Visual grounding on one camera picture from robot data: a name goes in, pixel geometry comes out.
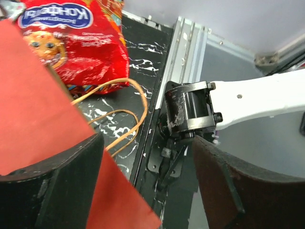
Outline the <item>red paper bag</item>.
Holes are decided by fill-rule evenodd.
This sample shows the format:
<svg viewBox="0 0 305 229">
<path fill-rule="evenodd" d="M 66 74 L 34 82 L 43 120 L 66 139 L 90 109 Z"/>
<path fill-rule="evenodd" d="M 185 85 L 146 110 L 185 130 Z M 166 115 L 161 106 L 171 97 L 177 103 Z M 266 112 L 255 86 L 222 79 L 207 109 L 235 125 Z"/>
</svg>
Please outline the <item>red paper bag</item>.
<svg viewBox="0 0 305 229">
<path fill-rule="evenodd" d="M 97 134 L 10 21 L 0 23 L 0 176 L 68 150 Z M 160 220 L 109 154 L 85 229 L 156 229 Z"/>
</svg>

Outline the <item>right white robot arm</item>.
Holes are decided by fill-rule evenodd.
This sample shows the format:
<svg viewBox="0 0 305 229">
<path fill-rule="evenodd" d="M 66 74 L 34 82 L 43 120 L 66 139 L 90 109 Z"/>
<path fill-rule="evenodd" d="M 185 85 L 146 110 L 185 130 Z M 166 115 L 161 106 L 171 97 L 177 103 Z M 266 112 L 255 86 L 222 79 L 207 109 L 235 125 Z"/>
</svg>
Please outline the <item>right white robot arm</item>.
<svg viewBox="0 0 305 229">
<path fill-rule="evenodd" d="M 165 139 L 190 142 L 195 135 L 234 124 L 305 109 L 303 69 L 243 81 L 169 83 L 159 130 Z"/>
</svg>

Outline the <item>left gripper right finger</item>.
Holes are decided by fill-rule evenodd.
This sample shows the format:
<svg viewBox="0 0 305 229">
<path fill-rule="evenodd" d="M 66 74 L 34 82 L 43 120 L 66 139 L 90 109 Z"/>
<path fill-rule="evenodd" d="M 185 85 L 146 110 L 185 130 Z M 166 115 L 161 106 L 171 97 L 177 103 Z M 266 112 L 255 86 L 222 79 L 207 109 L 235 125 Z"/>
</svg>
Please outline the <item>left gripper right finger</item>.
<svg viewBox="0 0 305 229">
<path fill-rule="evenodd" d="M 199 136 L 192 149 L 209 228 L 304 228 L 303 178 L 255 166 Z"/>
</svg>

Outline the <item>red cookie snack bag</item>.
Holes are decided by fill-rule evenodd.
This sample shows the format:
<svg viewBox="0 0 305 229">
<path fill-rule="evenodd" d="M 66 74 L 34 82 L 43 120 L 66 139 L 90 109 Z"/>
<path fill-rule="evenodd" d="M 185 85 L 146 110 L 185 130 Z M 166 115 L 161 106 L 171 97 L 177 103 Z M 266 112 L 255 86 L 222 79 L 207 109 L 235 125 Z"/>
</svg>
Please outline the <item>red cookie snack bag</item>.
<svg viewBox="0 0 305 229">
<path fill-rule="evenodd" d="M 18 18 L 24 40 L 52 67 L 69 92 L 107 94 L 127 82 L 122 0 L 27 0 Z"/>
</svg>

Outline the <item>grey foil snack packet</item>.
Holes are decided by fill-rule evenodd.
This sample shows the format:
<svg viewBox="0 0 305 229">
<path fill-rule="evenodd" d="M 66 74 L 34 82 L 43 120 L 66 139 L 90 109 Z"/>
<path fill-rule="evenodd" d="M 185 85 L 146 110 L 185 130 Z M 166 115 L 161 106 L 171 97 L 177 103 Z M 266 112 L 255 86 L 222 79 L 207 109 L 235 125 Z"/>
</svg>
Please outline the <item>grey foil snack packet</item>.
<svg viewBox="0 0 305 229">
<path fill-rule="evenodd" d="M 0 20 L 15 21 L 26 9 L 19 0 L 0 0 Z"/>
</svg>

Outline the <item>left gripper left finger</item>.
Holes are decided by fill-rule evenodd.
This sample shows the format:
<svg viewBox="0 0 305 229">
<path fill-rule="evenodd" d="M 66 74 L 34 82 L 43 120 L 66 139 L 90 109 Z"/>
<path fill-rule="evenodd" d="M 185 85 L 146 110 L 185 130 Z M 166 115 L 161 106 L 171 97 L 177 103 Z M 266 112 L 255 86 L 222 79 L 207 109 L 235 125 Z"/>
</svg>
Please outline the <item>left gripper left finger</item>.
<svg viewBox="0 0 305 229">
<path fill-rule="evenodd" d="M 102 162 L 104 138 L 0 177 L 2 229 L 84 229 Z"/>
</svg>

